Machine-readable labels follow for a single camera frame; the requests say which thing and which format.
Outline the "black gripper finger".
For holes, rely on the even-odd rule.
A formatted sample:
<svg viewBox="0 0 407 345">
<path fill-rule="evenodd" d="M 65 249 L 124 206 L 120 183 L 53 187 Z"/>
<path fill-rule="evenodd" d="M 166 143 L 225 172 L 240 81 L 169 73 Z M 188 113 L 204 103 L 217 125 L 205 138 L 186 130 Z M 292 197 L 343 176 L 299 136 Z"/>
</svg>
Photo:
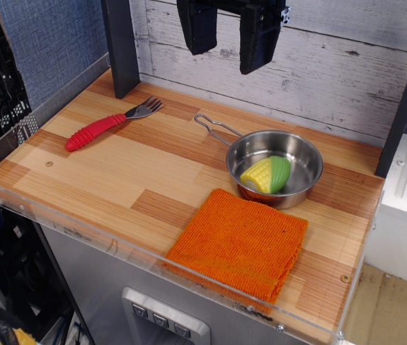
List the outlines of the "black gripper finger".
<svg viewBox="0 0 407 345">
<path fill-rule="evenodd" d="M 217 8 L 210 1 L 177 1 L 178 15 L 192 55 L 200 55 L 217 45 Z"/>
<path fill-rule="evenodd" d="M 246 75 L 272 61 L 280 20 L 261 9 L 243 9 L 239 30 L 240 72 Z"/>
</svg>

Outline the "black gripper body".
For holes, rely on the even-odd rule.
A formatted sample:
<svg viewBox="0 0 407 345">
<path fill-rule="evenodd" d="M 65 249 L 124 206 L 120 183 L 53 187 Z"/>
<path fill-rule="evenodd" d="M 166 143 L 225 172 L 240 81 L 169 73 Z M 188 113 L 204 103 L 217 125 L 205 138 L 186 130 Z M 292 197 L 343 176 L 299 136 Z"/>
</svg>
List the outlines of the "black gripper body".
<svg viewBox="0 0 407 345">
<path fill-rule="evenodd" d="M 261 9 L 262 12 L 273 14 L 279 18 L 281 24 L 288 24 L 291 14 L 291 8 L 286 5 L 286 1 L 194 1 L 196 4 L 202 4 L 215 7 L 222 11 L 240 15 L 243 9 Z"/>
</svg>

